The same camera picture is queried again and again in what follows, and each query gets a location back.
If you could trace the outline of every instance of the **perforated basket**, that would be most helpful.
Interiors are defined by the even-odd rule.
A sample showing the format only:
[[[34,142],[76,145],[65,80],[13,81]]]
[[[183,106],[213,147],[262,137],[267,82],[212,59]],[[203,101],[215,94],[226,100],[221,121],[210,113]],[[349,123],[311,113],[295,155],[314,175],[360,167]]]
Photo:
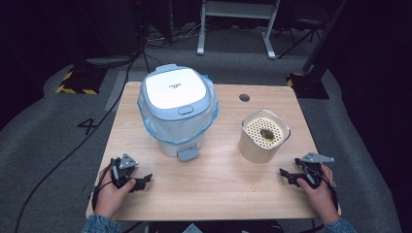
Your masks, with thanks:
[[[290,128],[278,116],[260,110],[243,120],[239,149],[249,161],[265,163],[290,135]]]

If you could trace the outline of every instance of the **person's right hand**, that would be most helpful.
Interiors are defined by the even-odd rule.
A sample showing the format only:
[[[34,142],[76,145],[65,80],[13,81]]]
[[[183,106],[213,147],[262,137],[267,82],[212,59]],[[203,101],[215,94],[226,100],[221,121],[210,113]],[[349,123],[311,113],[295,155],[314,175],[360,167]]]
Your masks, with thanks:
[[[329,182],[332,183],[332,171],[325,164],[322,164],[322,171]],[[337,213],[333,205],[330,190],[325,182],[321,182],[316,189],[313,189],[305,180],[301,178],[297,179],[297,183],[299,183],[299,185],[303,188],[310,205],[318,213],[324,225],[328,225],[340,219],[340,215]]]
[[[117,188],[112,183],[112,172],[112,169],[110,169],[103,178],[102,185],[105,185],[105,183],[107,185],[101,187],[97,197],[96,208],[94,209],[94,214],[97,216],[112,218],[120,209],[127,193],[136,184],[136,180],[131,179],[123,187]]]

